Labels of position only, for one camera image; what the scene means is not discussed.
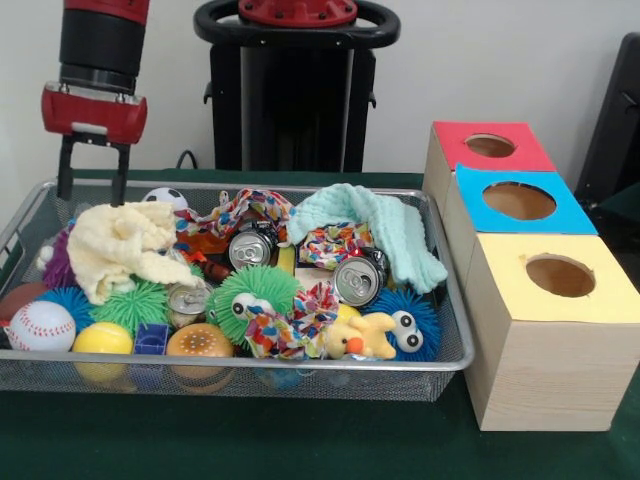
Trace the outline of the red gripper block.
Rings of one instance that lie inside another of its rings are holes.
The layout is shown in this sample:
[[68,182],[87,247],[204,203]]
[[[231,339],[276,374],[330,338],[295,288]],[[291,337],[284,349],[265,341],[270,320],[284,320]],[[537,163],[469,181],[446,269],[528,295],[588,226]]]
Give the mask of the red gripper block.
[[71,198],[73,133],[100,135],[118,152],[118,167],[112,179],[111,205],[125,201],[129,171],[129,146],[137,144],[144,131],[148,105],[145,97],[47,82],[41,94],[41,113],[46,131],[62,137],[57,175],[57,196]]

